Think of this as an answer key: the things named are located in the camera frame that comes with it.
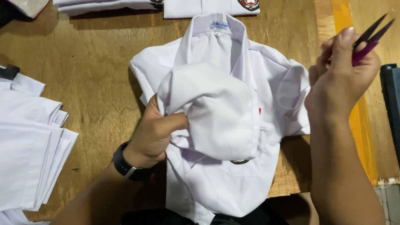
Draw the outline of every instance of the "wristwatch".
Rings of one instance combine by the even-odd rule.
[[[125,159],[122,151],[128,146],[129,141],[123,143],[114,152],[113,161],[115,169],[125,178],[131,179],[133,181],[144,181],[148,179],[154,173],[154,167],[151,168],[141,168],[133,167]]]

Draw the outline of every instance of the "size label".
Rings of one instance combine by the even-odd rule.
[[[229,28],[229,25],[228,25],[228,23],[225,23],[225,22],[212,21],[210,23],[210,28],[219,28],[219,29],[227,30]]]

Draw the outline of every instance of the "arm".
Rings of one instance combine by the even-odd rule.
[[[183,113],[163,117],[158,111],[154,95],[131,142],[123,151],[125,160],[134,167],[154,166],[165,159],[170,134],[187,127],[188,122]],[[111,163],[86,190],[68,203],[50,224],[119,224],[122,214],[132,206],[132,200],[140,188],[140,182],[124,178]]]
[[[356,39],[354,29],[343,30],[322,45],[322,56],[310,68],[312,89],[305,104],[311,126],[311,198],[327,224],[383,225],[383,208],[359,160],[348,121],[380,61],[371,52],[353,67]]]

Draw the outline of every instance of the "dark clothing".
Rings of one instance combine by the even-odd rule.
[[[122,216],[121,225],[194,225],[194,223],[168,209],[152,209],[126,212]],[[215,215],[211,225],[288,225],[266,204],[244,217]]]

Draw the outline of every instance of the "purple handle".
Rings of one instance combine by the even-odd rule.
[[[352,59],[353,66],[360,65],[360,61],[368,53],[370,53],[370,51],[372,51],[375,48],[375,46],[377,46],[378,44],[379,44],[379,41],[377,41],[377,40],[373,41],[373,42],[369,43],[367,46],[365,46],[365,48],[363,48],[361,51],[353,53],[353,59]]]

